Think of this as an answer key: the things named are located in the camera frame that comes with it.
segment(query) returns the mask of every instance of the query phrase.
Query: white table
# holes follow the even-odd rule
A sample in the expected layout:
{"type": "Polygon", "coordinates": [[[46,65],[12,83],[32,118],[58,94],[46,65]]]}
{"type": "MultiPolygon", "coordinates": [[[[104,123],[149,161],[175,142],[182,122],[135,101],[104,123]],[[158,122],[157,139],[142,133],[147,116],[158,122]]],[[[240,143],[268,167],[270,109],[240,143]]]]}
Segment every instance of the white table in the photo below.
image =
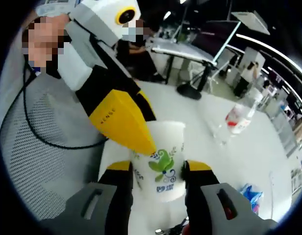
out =
{"type": "MultiPolygon", "coordinates": [[[[182,121],[185,128],[185,158],[205,162],[211,166],[221,183],[234,188],[245,183],[257,185],[264,192],[259,216],[276,221],[291,205],[291,175],[287,157],[274,127],[264,113],[256,112],[250,126],[221,148],[212,138],[205,117],[221,122],[234,103],[202,93],[200,101],[180,96],[174,87],[139,82],[149,98],[158,120],[182,121]]],[[[113,141],[105,144],[99,178],[106,168],[117,161],[128,160],[128,149],[113,141]]],[[[129,234],[154,234],[154,230],[167,229],[186,217],[184,197],[166,204],[141,199],[134,184],[129,234]]]]}
{"type": "Polygon", "coordinates": [[[164,53],[168,55],[178,56],[197,62],[208,61],[213,65],[217,64],[216,62],[213,62],[213,56],[187,43],[174,43],[170,40],[158,38],[154,40],[151,50],[156,53],[164,53]]]}

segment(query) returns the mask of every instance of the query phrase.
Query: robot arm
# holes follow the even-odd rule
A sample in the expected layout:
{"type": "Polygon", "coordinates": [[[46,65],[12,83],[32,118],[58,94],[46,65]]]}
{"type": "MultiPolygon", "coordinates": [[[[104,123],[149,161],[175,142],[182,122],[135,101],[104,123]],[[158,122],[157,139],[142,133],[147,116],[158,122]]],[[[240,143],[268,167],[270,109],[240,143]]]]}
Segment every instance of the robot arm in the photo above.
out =
{"type": "Polygon", "coordinates": [[[146,121],[155,115],[111,49],[126,33],[123,25],[140,18],[137,1],[84,0],[69,17],[69,42],[58,55],[59,74],[103,135],[151,155],[155,145],[146,121]]]}
{"type": "MultiPolygon", "coordinates": [[[[258,217],[248,199],[230,185],[219,184],[208,165],[188,160],[182,172],[190,225],[186,235],[264,235],[277,225],[258,217]]],[[[98,183],[88,184],[68,199],[59,216],[40,224],[61,235],[128,235],[132,186],[130,161],[114,163],[98,183]]],[[[183,224],[155,234],[181,234],[183,224]]]]}

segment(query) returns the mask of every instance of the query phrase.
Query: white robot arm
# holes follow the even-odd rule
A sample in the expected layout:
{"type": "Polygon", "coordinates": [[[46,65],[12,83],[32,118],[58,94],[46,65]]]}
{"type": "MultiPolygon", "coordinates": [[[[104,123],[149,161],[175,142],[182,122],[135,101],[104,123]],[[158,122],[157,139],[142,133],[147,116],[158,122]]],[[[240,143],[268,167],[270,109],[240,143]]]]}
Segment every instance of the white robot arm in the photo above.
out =
{"type": "Polygon", "coordinates": [[[146,121],[155,120],[155,115],[111,48],[128,34],[123,25],[140,18],[137,1],[84,0],[69,17],[68,42],[57,58],[60,76],[103,135],[136,152],[153,154],[146,121]]]}

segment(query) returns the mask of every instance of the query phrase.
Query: water bottle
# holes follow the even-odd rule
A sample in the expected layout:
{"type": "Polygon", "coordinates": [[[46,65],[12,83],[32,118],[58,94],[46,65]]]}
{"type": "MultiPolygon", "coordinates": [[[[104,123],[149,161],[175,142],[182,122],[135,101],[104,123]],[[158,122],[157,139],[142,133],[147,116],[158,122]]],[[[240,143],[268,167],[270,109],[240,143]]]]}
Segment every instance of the water bottle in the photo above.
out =
{"type": "Polygon", "coordinates": [[[221,145],[226,145],[232,137],[244,131],[251,123],[252,116],[262,98],[262,93],[257,88],[252,87],[230,110],[225,117],[225,122],[220,123],[213,133],[214,138],[218,139],[221,145]]]}

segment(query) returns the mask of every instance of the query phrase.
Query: office floor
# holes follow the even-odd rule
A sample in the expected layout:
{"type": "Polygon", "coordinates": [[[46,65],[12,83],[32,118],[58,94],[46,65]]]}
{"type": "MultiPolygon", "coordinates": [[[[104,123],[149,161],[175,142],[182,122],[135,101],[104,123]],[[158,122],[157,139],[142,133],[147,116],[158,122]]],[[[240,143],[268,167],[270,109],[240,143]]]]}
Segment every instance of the office floor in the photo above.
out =
{"type": "MultiPolygon", "coordinates": [[[[170,86],[178,86],[180,81],[178,80],[178,69],[172,69],[171,76],[168,82],[170,86]]],[[[225,82],[224,77],[216,76],[216,82],[213,82],[213,94],[218,97],[222,97],[228,100],[237,101],[238,98],[234,95],[232,88],[225,82]]]]}

